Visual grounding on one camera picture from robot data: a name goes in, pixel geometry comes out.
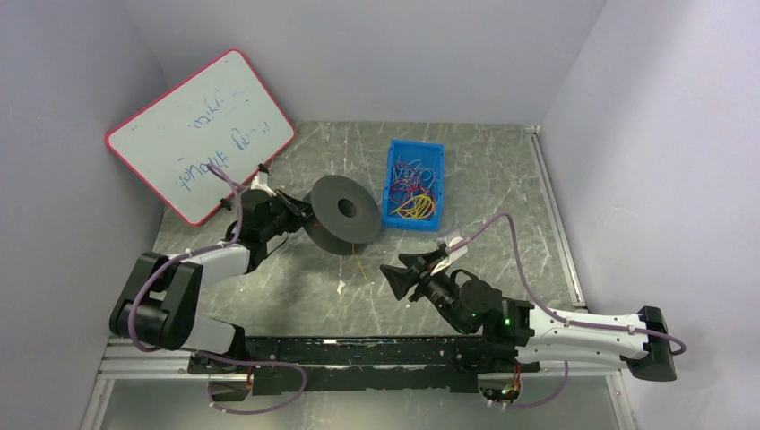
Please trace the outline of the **grey perforated cable spool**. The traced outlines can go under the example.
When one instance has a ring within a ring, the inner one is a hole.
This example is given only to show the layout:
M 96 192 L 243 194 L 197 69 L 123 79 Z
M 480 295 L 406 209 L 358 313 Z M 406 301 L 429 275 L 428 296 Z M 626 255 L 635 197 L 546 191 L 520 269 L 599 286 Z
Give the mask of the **grey perforated cable spool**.
M 381 213 L 375 199 L 348 177 L 319 178 L 305 196 L 305 202 L 311 205 L 313 214 L 304 230 L 327 253 L 349 255 L 380 235 Z

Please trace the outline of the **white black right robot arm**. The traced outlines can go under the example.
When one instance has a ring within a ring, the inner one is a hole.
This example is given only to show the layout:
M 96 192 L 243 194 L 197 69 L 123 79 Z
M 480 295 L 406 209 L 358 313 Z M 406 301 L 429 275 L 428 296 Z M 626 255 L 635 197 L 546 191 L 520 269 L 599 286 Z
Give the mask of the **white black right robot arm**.
M 399 266 L 379 267 L 394 297 L 425 298 L 456 332 L 478 334 L 494 363 L 575 361 L 626 368 L 649 382 L 677 378 L 675 341 L 658 307 L 621 315 L 559 311 L 505 297 L 470 271 L 446 272 L 441 249 L 398 259 Z M 456 280 L 461 273 L 467 278 L 463 283 Z

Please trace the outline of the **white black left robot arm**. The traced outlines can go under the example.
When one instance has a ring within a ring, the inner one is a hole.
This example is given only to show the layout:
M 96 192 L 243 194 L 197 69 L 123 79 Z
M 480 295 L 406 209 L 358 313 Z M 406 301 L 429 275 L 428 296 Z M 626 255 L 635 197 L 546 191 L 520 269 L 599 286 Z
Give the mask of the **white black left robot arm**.
M 244 191 L 224 239 L 183 254 L 139 256 L 112 310 L 109 329 L 143 352 L 198 350 L 232 360 L 247 357 L 242 327 L 198 312 L 202 288 L 248 274 L 269 256 L 272 240 L 303 228 L 312 205 L 280 190 Z

